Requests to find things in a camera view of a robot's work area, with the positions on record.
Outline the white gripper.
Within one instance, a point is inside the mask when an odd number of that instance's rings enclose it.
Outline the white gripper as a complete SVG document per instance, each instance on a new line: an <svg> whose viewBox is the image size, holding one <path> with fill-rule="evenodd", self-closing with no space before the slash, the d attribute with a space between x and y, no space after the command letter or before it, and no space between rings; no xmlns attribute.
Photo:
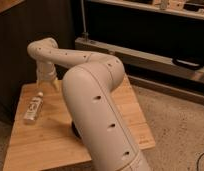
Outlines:
<svg viewBox="0 0 204 171"><path fill-rule="evenodd" d="M51 62L37 61L37 84L40 85L44 82L50 83L55 91L60 91L59 80L57 79L57 73L55 65Z"/></svg>

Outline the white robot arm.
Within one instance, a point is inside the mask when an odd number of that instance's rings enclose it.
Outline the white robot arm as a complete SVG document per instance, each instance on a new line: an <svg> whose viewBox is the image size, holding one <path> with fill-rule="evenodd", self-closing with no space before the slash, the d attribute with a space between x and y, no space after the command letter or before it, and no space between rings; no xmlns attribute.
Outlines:
<svg viewBox="0 0 204 171"><path fill-rule="evenodd" d="M53 38L30 43L27 52L36 60L39 82L53 80L57 65L67 69L63 98L97 171L151 171L111 97L125 76L119 58L61 49Z"/></svg>

